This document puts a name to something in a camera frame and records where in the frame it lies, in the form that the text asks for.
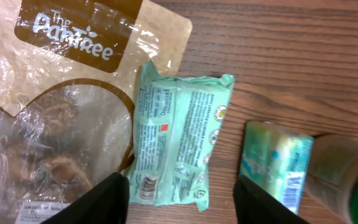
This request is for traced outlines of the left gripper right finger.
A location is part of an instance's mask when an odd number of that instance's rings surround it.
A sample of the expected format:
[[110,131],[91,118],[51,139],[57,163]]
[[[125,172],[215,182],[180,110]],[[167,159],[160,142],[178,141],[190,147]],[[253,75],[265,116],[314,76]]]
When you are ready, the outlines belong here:
[[308,224],[244,175],[236,180],[233,199],[238,223]]

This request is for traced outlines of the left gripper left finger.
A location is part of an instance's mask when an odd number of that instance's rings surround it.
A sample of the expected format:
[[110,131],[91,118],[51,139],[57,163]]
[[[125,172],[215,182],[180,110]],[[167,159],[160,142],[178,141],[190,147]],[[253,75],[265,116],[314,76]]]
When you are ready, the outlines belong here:
[[42,224],[125,224],[129,181],[115,172]]

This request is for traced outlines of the small teal white packet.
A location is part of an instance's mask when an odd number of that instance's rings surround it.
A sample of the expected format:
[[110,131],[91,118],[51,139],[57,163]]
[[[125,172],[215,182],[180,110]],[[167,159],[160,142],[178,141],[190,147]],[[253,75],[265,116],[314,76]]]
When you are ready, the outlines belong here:
[[298,214],[314,137],[283,126],[248,121],[239,175]]

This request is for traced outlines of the green lid white jar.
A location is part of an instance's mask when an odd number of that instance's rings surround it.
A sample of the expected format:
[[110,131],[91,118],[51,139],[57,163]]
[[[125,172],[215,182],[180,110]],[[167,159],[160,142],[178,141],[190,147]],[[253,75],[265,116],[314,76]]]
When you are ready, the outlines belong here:
[[358,141],[315,139],[305,190],[346,223],[358,223]]

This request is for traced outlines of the teal white snack packet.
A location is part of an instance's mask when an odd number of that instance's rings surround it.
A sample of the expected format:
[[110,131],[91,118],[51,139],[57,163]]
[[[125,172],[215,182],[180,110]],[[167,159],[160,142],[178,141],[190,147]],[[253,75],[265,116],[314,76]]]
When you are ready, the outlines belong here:
[[145,63],[137,82],[131,203],[209,207],[209,158],[234,89],[233,75],[162,77]]

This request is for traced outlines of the brown snack packet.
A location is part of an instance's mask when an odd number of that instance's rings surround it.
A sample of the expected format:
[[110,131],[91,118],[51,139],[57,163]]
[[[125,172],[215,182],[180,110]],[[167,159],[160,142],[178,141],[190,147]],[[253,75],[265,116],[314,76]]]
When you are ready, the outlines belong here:
[[131,162],[141,67],[193,25],[152,1],[0,0],[0,223],[42,223]]

